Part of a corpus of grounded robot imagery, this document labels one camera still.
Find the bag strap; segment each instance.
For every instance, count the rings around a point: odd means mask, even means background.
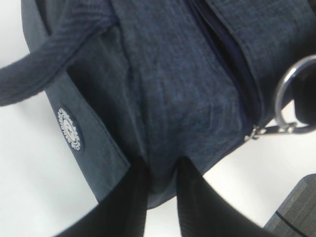
[[[98,206],[57,237],[142,237],[149,186],[146,164],[137,158]]]
[[[226,203],[189,158],[178,162],[178,214],[182,237],[273,237]]]
[[[71,65],[90,38],[117,22],[109,0],[67,1],[59,29],[37,51],[0,70],[0,106],[34,96]]]

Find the gray fabric panel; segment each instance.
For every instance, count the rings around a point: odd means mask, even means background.
[[[278,212],[309,237],[316,237],[316,174],[303,178],[279,207]],[[291,237],[290,229],[276,214],[265,229],[280,237]]]
[[[277,83],[316,53],[316,18],[306,0],[206,0],[242,48],[263,102],[261,125],[273,118]]]
[[[47,33],[35,1],[23,1],[22,10],[25,37],[32,52],[47,39]],[[52,84],[46,94],[56,116],[60,107],[67,108],[72,119],[77,121],[84,150],[77,152],[70,149],[96,198],[102,200],[129,169],[128,161],[67,74]]]

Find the denim fabric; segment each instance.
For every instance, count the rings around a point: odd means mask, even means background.
[[[22,9],[25,37],[32,52],[48,36],[36,12],[35,2],[23,1]],[[96,198],[103,199],[126,174],[129,162],[67,73],[59,76],[46,90],[46,94],[57,120],[59,108],[67,109],[71,118],[76,120],[83,138],[83,151],[71,150]]]
[[[241,47],[262,101],[259,125],[274,115],[277,83],[290,65],[316,53],[316,19],[307,1],[206,0]]]
[[[31,49],[38,48],[38,37],[57,31],[65,6],[61,0],[39,1],[43,23],[35,0],[23,3],[26,39]],[[267,120],[280,75],[314,51],[315,44],[307,49],[316,30],[314,15],[298,1],[208,3],[242,48],[262,98],[262,120]],[[96,130],[108,130],[127,159],[142,156],[149,166],[151,208],[175,195],[173,169],[179,156],[190,157],[203,174],[240,145],[253,124],[245,123],[240,94],[183,0],[112,4],[118,24],[92,39],[68,68],[69,78],[56,81],[46,93],[53,108],[61,101],[69,107],[76,103],[64,95],[72,80],[78,89],[75,101],[83,97],[93,110],[73,107],[77,120],[85,118],[80,123],[85,141],[91,139],[82,153],[89,161],[74,155],[98,200],[108,193],[104,172],[111,170],[92,174],[87,167],[97,170],[107,159],[93,150],[113,149],[110,142],[102,146],[93,139]],[[106,128],[96,129],[86,113],[98,116]]]

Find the zipper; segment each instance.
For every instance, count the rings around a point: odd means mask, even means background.
[[[184,1],[240,94],[246,112],[246,116],[242,118],[246,127],[245,134],[249,134],[242,143],[255,139],[257,133],[260,133],[258,124],[261,119],[261,101],[241,48],[205,0]]]

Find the bag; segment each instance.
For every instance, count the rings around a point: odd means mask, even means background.
[[[22,0],[22,18],[31,54],[1,69],[0,105],[46,91],[100,206],[140,160],[148,187],[130,192],[148,200],[126,205],[143,220],[176,195],[180,157],[204,174],[247,140],[314,129],[279,114],[316,52],[307,1]]]

